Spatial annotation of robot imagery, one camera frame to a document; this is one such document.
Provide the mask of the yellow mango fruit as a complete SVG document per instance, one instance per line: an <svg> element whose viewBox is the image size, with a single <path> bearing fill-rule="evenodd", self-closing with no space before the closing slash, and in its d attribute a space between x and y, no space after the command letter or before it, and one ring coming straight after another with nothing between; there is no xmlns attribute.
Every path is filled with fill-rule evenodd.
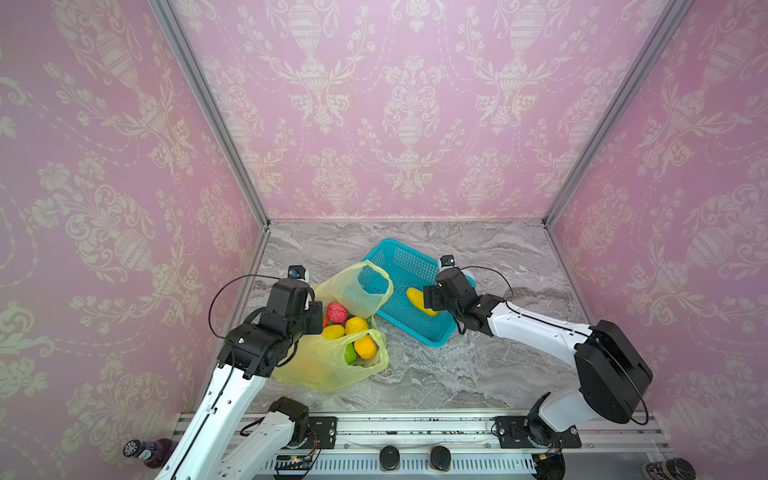
<svg viewBox="0 0 768 480"><path fill-rule="evenodd" d="M424 293L421 289L409 288L406 291L406 297L409 302L420 312L430 317L437 317L438 313L430 308L427 308L424 300Z"/></svg>

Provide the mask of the teal plastic basket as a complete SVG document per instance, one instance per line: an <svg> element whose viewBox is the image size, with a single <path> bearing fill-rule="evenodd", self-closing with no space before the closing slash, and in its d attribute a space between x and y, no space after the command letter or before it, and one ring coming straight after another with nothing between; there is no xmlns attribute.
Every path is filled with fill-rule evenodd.
<svg viewBox="0 0 768 480"><path fill-rule="evenodd" d="M411 288L422 291L424 286L434 284L439 262L391 238L382 240L363 260L384 270L393 286L392 295L377 315L427 346L445 345L456 330L450 314L438 312L431 316L417 308L407 296Z"/></svg>

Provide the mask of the yellow plastic bag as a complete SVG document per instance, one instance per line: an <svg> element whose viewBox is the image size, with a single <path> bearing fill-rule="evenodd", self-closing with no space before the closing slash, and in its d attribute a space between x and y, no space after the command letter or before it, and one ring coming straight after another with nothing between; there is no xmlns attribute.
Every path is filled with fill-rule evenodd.
<svg viewBox="0 0 768 480"><path fill-rule="evenodd" d="M330 393L347 389L385 370L390 357L386 337L376 325L375 316L392 295L393 286L387 273L364 261L345 268L323 283L315 284L313 289L315 299L323 305L325 331L303 337L296 356L287 365L277 368L273 377L281 383ZM344 305L349 311L348 319L366 319L370 328L346 335L345 324L328 324L325 315L331 302ZM370 335L377 343L376 356L371 360L359 358L356 365L347 365L343 358L346 345L365 335Z"/></svg>

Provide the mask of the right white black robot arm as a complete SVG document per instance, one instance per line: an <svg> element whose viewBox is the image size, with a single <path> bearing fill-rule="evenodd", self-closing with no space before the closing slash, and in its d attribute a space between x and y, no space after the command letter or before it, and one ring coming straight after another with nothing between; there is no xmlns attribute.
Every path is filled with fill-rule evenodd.
<svg viewBox="0 0 768 480"><path fill-rule="evenodd" d="M448 312L461 334L479 332L512 340L551 355L573 368L578 385L543 394L529 410L523 430L533 444L557 447L562 433L587 421L635 422L653 372L621 328L607 320L573 323L524 309L494 294L480 295L464 270L445 267L423 288L427 309Z"/></svg>

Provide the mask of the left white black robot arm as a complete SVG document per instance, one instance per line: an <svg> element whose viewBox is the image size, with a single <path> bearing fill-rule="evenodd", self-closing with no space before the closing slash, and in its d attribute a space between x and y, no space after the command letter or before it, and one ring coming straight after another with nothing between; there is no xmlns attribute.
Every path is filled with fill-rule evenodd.
<svg viewBox="0 0 768 480"><path fill-rule="evenodd" d="M303 337L322 329L322 303L306 269L292 265L266 305L224 336L203 401L158 478L253 479L280 450L301 445L308 409L287 398L273 404L237 447L230 441L274 370L295 358Z"/></svg>

